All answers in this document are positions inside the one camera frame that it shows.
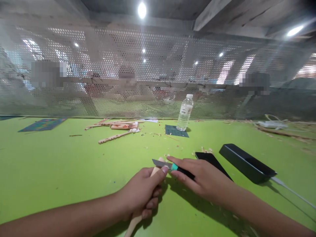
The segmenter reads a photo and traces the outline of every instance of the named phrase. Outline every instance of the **person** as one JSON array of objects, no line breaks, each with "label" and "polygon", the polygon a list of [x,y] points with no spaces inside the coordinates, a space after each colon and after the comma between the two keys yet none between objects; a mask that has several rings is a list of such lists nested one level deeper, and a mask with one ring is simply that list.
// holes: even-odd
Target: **person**
[{"label": "person", "polygon": [[[167,157],[177,166],[195,175],[189,179],[179,171],[171,175],[202,198],[220,205],[252,223],[269,236],[316,236],[316,233],[278,212],[249,191],[239,187],[221,171],[204,160]],[[132,213],[143,209],[142,218],[152,215],[158,205],[168,168],[152,177],[153,168],[141,169],[118,192],[106,197],[71,204],[32,214],[0,225],[0,236],[93,236]]]}]

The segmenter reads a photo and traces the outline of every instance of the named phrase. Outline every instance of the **table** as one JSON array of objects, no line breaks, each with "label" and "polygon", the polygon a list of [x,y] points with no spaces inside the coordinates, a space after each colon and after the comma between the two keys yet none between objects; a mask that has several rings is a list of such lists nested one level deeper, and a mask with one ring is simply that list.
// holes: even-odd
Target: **table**
[{"label": "table", "polygon": [[[68,119],[51,131],[24,132],[38,118],[0,121],[0,223],[31,213],[85,201],[122,188],[151,159],[172,155],[193,158],[194,151],[211,148],[234,182],[316,231],[316,212],[277,184],[255,185],[220,154],[223,144],[234,143],[278,172],[285,184],[316,204],[316,150],[290,137],[260,132],[252,124],[209,120],[188,125],[189,138],[164,135],[174,120],[140,124],[140,133],[98,144],[122,131],[98,127],[84,131],[100,119]],[[236,236],[249,227],[243,220],[194,195],[170,175],[158,213],[144,221],[136,236]],[[124,236],[128,222],[99,236]]]}]

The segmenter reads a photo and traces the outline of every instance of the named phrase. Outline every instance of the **charger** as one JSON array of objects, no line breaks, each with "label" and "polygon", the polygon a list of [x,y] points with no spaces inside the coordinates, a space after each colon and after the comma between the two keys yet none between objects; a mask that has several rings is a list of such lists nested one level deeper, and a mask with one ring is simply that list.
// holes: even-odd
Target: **charger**
[{"label": "charger", "polygon": [[285,129],[288,126],[282,122],[279,121],[259,121],[257,122],[260,126],[265,127],[265,128],[275,128],[276,130],[278,129]]}]

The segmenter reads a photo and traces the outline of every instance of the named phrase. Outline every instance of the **mesh partition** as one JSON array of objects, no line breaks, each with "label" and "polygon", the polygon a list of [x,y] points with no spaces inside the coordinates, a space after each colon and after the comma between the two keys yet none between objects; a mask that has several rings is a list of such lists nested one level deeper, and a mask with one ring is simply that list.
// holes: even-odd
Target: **mesh partition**
[{"label": "mesh partition", "polygon": [[[305,44],[97,22],[2,28],[1,115],[177,119],[193,94],[191,119],[315,118],[316,88],[282,88],[312,62]],[[35,62],[66,63],[62,86],[36,86]],[[270,95],[239,87],[240,74],[252,73],[269,76]]]}]

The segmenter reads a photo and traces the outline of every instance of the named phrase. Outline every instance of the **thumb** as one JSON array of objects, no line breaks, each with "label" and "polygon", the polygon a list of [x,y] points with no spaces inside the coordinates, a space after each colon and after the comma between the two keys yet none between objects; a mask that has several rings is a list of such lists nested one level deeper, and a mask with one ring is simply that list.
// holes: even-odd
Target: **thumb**
[{"label": "thumb", "polygon": [[153,187],[156,187],[158,184],[160,184],[168,173],[168,167],[164,166],[160,170],[158,170],[153,176],[150,177],[151,184]]},{"label": "thumb", "polygon": [[180,182],[184,183],[185,186],[187,186],[193,192],[197,193],[199,185],[188,176],[186,176],[184,173],[180,171],[172,171],[171,175],[175,176]]}]

